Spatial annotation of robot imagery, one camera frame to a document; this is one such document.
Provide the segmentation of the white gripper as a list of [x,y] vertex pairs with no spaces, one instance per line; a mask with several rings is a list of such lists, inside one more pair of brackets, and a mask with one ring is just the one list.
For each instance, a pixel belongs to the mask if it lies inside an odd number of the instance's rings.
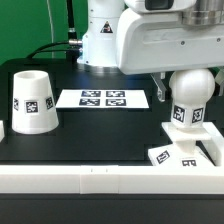
[[152,73],[157,98],[166,99],[161,74],[224,65],[224,24],[188,26],[181,14],[125,10],[118,22],[116,62],[125,74]]

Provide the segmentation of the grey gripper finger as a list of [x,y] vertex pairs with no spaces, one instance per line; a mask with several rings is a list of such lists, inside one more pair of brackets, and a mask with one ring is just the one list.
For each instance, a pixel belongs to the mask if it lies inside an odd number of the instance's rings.
[[219,71],[215,77],[215,82],[219,86],[219,95],[222,96],[224,94],[224,67],[219,68]]

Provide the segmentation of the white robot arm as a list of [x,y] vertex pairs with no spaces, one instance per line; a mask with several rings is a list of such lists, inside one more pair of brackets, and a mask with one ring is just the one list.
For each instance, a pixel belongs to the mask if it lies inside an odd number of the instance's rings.
[[88,0],[79,66],[149,74],[224,66],[224,0]]

